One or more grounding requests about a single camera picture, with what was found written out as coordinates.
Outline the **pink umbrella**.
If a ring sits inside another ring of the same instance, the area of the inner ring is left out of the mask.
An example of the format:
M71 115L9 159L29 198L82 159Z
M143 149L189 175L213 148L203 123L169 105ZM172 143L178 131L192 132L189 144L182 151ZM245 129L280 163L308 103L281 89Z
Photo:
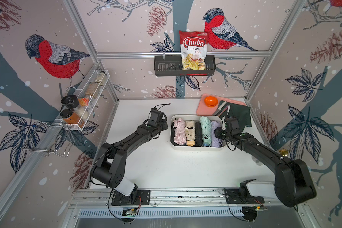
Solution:
M185 134L185 122L182 118L175 119L173 122L174 129L174 143L179 146L184 146L186 144L186 134Z

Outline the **beige umbrella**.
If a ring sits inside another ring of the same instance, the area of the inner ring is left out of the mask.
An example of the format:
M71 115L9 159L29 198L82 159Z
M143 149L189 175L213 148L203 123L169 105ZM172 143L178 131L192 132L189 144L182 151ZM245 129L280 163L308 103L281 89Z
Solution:
M185 122L186 146L192 147L195 145L195 121Z

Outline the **black umbrella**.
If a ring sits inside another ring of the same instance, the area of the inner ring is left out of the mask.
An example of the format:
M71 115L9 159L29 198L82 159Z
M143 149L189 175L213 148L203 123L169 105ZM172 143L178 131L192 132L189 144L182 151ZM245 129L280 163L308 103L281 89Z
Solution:
M200 122L195 122L195 146L203 146L202 128Z

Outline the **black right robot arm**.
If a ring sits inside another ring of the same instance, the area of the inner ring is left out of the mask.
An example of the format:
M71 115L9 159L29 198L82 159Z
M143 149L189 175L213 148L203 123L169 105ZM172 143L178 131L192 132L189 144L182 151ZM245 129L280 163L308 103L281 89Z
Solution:
M215 137L244 151L268 167L275 175L273 183L267 183L266 194L263 187L256 186L256 191L247 187L252 196L278 199L285 206L292 208L317 196L307 164L278 154L263 145L253 135L243 133L236 118L227 118L222 127L212 131Z

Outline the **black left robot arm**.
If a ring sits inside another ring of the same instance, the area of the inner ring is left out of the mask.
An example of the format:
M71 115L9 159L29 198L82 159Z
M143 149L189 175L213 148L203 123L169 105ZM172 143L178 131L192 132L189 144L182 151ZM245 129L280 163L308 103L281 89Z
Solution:
M113 144L104 143L93 161L90 177L121 195L134 199L137 185L125 178L127 157L141 145L159 137L168 129L167 116L156 107L135 132Z

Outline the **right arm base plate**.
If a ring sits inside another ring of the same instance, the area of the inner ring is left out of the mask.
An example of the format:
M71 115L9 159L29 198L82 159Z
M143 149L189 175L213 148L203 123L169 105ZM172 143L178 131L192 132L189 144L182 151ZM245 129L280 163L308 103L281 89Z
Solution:
M240 193L239 188L222 189L222 195L226 198L227 204L264 204L263 197L253 197L249 193Z

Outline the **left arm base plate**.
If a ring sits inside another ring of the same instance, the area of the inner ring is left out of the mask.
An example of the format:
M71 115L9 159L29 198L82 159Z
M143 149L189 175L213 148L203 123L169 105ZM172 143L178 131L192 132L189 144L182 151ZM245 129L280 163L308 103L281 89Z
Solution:
M112 206L131 206L131 205L149 205L151 198L150 190L135 190L130 196L125 196L118 191L114 191L111 196Z

